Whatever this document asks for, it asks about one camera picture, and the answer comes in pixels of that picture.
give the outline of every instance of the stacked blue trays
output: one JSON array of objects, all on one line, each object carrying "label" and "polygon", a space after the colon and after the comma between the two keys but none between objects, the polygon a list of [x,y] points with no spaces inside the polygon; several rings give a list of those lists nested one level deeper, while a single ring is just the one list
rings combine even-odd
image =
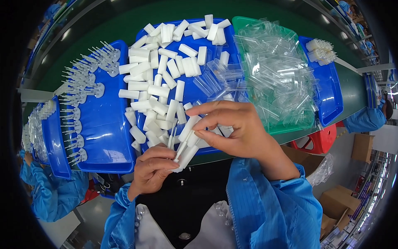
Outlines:
[{"label": "stacked blue trays", "polygon": [[377,89],[375,77],[371,74],[363,76],[366,85],[366,94],[368,97],[368,107],[372,109],[377,108]]},{"label": "stacked blue trays", "polygon": [[[189,23],[200,22],[203,20],[204,20],[203,18],[187,19],[187,21]],[[215,24],[217,24],[223,20],[224,19],[222,19],[222,18],[214,18],[213,22]],[[182,20],[166,22],[165,24],[174,24],[177,26],[181,22],[182,22]],[[232,37],[232,35],[235,34],[234,28],[232,25],[230,25],[230,26],[224,28],[224,31],[225,31],[226,44],[223,46],[222,51],[228,51],[228,53],[230,54],[230,57],[229,57],[230,64],[231,63],[238,64],[239,63],[238,51],[234,44],[234,39]],[[148,33],[146,33],[146,31],[144,31],[142,29],[141,31],[138,32],[136,40],[140,39],[142,36],[147,35],[147,34]],[[198,51],[200,46],[206,46],[207,49],[211,50],[212,55],[215,55],[216,46],[212,45],[211,41],[207,40],[206,38],[194,40],[191,35],[187,36],[187,37],[183,35],[181,38],[181,41],[179,41],[179,42],[173,41],[170,45],[168,45],[166,47],[166,49],[177,52],[178,55],[182,56],[183,58],[188,57],[186,54],[184,54],[178,50],[178,47],[180,46],[180,44],[186,44],[196,51]],[[204,72],[205,66],[200,66],[200,68],[201,68],[201,71]],[[158,70],[154,69],[154,72],[153,72],[154,76],[157,74],[157,72],[158,72]],[[207,96],[193,83],[193,79],[194,79],[194,77],[187,78],[187,77],[185,77],[185,75],[181,75],[181,77],[178,78],[178,80],[185,81],[184,98],[183,98],[183,102],[182,102],[183,104],[186,104],[188,102],[193,103],[196,100],[201,100],[201,102],[203,102],[203,103],[207,102]],[[174,99],[175,93],[176,93],[175,88],[173,90],[170,90],[167,104],[170,103],[171,99]],[[146,116],[143,113],[138,113],[138,112],[136,112],[136,116],[137,116],[137,126],[141,131],[143,131],[142,128],[144,127],[144,121],[145,121]],[[177,126],[177,135],[179,135],[181,133],[182,129],[183,129],[183,125]],[[141,149],[142,149],[142,152],[145,152],[148,149],[148,145],[146,143],[141,144]],[[215,153],[215,152],[220,152],[220,151],[213,147],[207,147],[207,148],[199,149],[199,151],[196,153],[196,155],[203,155],[203,154],[209,154],[209,153]]]},{"label": "stacked blue trays", "polygon": [[[126,43],[117,40],[111,45],[121,51],[120,65],[126,64]],[[79,105],[82,123],[80,135],[84,138],[83,149],[88,158],[77,166],[87,172],[131,173],[137,156],[131,147],[133,138],[129,132],[130,123],[124,115],[127,99],[118,96],[119,89],[127,89],[127,84],[123,81],[124,75],[112,78],[100,68],[94,74],[95,82],[105,85],[105,92],[100,98],[87,96],[86,102]],[[72,133],[70,138],[76,136],[76,133]]]},{"label": "stacked blue trays", "polygon": [[70,179],[72,170],[66,158],[64,140],[62,138],[60,108],[58,96],[54,96],[55,112],[47,119],[41,121],[44,144],[53,174],[57,177]]},{"label": "stacked blue trays", "polygon": [[[313,38],[299,36],[298,40],[308,58],[308,49],[305,45]],[[309,59],[308,66],[314,69],[314,76],[319,79],[319,85],[322,88],[321,91],[317,91],[317,99],[322,101],[322,104],[318,106],[318,117],[322,126],[326,127],[343,112],[343,95],[336,66],[334,62],[320,66],[318,62],[310,62]]]}]

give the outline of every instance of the green work surface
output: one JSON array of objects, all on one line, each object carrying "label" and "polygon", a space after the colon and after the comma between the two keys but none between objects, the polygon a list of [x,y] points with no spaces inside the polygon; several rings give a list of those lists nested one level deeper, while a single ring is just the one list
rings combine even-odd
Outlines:
[{"label": "green work surface", "polygon": [[[123,8],[124,4],[126,4],[126,6],[132,5],[132,1],[126,0],[118,0],[114,3],[115,6],[117,4],[119,9]],[[92,18],[95,18],[93,12],[97,10],[99,11],[99,8],[108,8],[110,13],[115,11],[112,2],[105,1],[81,17],[79,22],[82,21],[86,25],[89,25]],[[64,53],[61,56],[55,59],[48,56],[49,58],[46,63],[51,63],[52,66],[40,80],[37,89],[45,91],[56,90],[62,84],[61,80],[64,80],[61,76],[61,71],[64,70],[64,66],[70,66],[69,62],[79,58],[80,53],[88,54],[87,48],[90,48],[91,46],[101,46],[99,41],[105,40],[112,42],[114,40],[121,39],[128,45],[131,45],[134,43],[138,31],[148,23],[157,24],[174,20],[203,18],[205,14],[209,13],[214,14],[214,17],[228,18],[229,20],[232,20],[234,16],[247,16],[255,19],[266,17],[270,21],[279,20],[281,26],[294,30],[298,35],[316,37],[330,41],[333,43],[334,50],[341,59],[357,68],[364,66],[361,59],[358,58],[339,37],[326,31],[323,26],[324,24],[316,24],[294,12],[277,7],[273,4],[247,0],[202,0],[200,5],[196,5],[193,8],[190,1],[174,0],[154,2],[124,11],[113,18],[110,17],[110,19],[104,23],[93,27],[90,32],[86,32],[84,35],[80,35],[78,37],[74,35],[74,32],[78,33],[78,30],[83,28],[82,22],[80,22],[80,25],[72,26],[70,34],[64,41],[62,41],[63,46],[68,43],[68,48],[64,50]],[[59,44],[55,44],[52,49],[59,49],[59,47]],[[358,110],[364,108],[367,104],[365,84],[363,83],[362,77],[339,64],[336,64],[336,69],[339,75],[341,91],[343,94],[344,112],[336,118],[335,122],[352,115]],[[36,104],[33,103],[28,104],[25,108],[25,121],[35,105]],[[311,129],[295,131],[274,135],[274,138],[279,144],[283,144],[311,134],[315,131],[316,130]],[[229,157],[230,156],[225,153],[202,155],[195,157],[192,164],[217,161]]]}]

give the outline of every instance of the black hair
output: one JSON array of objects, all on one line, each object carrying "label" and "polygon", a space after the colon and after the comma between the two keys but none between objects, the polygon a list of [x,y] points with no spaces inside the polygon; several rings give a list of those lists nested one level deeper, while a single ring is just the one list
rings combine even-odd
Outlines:
[{"label": "black hair", "polygon": [[389,120],[392,116],[392,104],[389,100],[386,100],[386,119]]},{"label": "black hair", "polygon": [[356,15],[359,15],[361,13],[361,11],[359,10],[358,6],[356,6],[355,4],[353,4],[351,6],[354,9]]}]

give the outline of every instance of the red chair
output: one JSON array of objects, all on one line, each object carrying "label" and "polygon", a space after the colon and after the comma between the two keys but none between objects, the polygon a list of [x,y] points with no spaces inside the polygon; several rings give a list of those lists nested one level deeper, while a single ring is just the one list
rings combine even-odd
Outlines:
[{"label": "red chair", "polygon": [[[300,151],[313,153],[313,154],[323,154],[327,153],[329,149],[332,147],[334,140],[337,136],[336,124],[328,126],[323,130],[317,131],[313,134],[308,135],[309,139],[306,144],[299,148],[296,144],[296,141],[290,142],[290,145]],[[312,141],[314,147],[312,149],[306,149],[308,144]]]}]

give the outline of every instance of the pile of clear plastic parts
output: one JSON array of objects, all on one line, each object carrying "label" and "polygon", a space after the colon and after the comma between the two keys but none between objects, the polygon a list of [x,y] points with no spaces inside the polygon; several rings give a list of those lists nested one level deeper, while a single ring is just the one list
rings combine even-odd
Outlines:
[{"label": "pile of clear plastic parts", "polygon": [[28,117],[28,131],[30,142],[33,144],[37,157],[41,162],[48,162],[47,150],[41,128],[41,109],[40,106],[36,106]]},{"label": "pile of clear plastic parts", "polygon": [[249,100],[266,130],[277,126],[311,128],[321,104],[316,99],[321,88],[314,70],[308,67],[298,35],[279,26],[278,21],[260,19],[238,30],[234,41],[251,87]]}]

